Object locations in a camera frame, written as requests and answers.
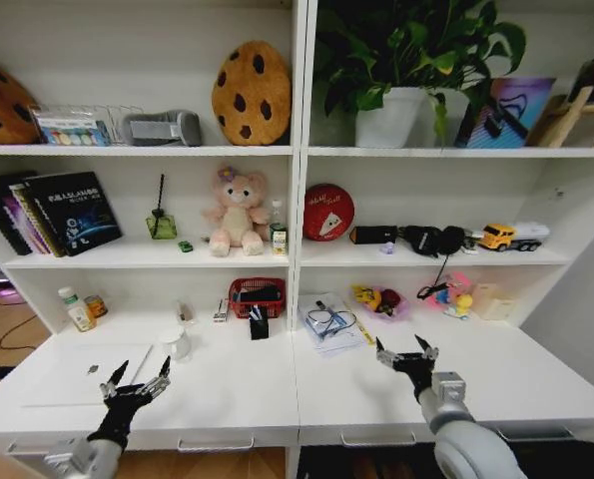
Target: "white flower pot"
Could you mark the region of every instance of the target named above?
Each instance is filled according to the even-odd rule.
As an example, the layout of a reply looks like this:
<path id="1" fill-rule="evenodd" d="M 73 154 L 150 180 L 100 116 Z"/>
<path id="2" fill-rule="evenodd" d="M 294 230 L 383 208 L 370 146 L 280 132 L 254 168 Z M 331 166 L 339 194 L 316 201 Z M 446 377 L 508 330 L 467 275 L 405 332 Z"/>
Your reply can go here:
<path id="1" fill-rule="evenodd" d="M 425 100 L 420 88 L 392 88 L 383 96 L 383 108 L 358 112 L 356 141 L 361 148 L 402 148 Z"/>

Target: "red ball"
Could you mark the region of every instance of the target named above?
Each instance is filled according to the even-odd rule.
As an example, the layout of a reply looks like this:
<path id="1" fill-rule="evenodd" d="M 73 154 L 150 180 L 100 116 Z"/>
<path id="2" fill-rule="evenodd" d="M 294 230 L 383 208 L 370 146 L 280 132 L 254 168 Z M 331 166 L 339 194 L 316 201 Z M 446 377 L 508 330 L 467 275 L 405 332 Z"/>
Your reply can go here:
<path id="1" fill-rule="evenodd" d="M 303 235 L 315 241 L 336 240 L 354 219 L 354 202 L 337 185 L 315 185 L 305 192 Z"/>

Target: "wooden easel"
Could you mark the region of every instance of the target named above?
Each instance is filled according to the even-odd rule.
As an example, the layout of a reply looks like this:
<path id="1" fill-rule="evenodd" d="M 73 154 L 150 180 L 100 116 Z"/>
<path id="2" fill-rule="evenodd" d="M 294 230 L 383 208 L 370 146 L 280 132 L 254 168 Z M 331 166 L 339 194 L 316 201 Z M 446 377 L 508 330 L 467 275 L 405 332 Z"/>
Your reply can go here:
<path id="1" fill-rule="evenodd" d="M 584 87 L 572 103 L 566 103 L 566 95 L 552 97 L 543 115 L 529 136 L 530 147 L 560 148 L 581 116 L 594 114 L 594 105 L 587 105 L 594 87 Z"/>

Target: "green toy car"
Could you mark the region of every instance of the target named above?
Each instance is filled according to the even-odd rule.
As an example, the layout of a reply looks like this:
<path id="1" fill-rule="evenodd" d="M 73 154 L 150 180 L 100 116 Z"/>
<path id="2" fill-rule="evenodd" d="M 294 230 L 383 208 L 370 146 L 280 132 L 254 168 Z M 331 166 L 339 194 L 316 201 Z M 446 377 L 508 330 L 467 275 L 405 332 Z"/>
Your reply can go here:
<path id="1" fill-rule="evenodd" d="M 190 252 L 194 249 L 194 247 L 190 244 L 189 241 L 179 241 L 179 249 L 182 252 Z"/>

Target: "drawer handle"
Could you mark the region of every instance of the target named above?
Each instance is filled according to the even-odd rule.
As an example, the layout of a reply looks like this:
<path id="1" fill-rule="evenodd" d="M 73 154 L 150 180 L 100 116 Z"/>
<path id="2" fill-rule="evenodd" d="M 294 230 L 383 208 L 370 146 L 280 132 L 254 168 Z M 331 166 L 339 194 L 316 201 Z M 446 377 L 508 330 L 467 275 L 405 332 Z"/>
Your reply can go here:
<path id="1" fill-rule="evenodd" d="M 340 433 L 340 442 L 343 447 L 395 447 L 395 446 L 413 446 L 416 444 L 416 434 L 414 431 L 409 432 L 411 440 L 409 441 L 393 441 L 393 442 L 349 442 L 345 440 L 343 433 Z"/>
<path id="2" fill-rule="evenodd" d="M 177 450 L 179 452 L 235 452 L 235 451 L 250 451 L 255 447 L 255 436 L 250 438 L 250 444 L 245 446 L 206 446 L 206 447 L 184 447 L 184 440 L 179 439 L 177 443 Z"/>
<path id="3" fill-rule="evenodd" d="M 45 456 L 48 454 L 48 450 L 50 448 L 48 446 L 21 446 L 17 444 L 15 441 L 11 442 L 6 449 L 6 455 L 42 455 Z"/>
<path id="4" fill-rule="evenodd" d="M 511 434 L 504 433 L 500 427 L 496 428 L 496 432 L 498 435 L 508 443 L 515 443 L 515 442 L 540 442 L 540 441 L 570 441 L 576 439 L 574 433 L 567 429 L 567 427 L 562 426 L 559 430 L 552 430 L 548 431 L 548 433 L 543 434 L 534 434 L 533 436 L 513 436 Z"/>

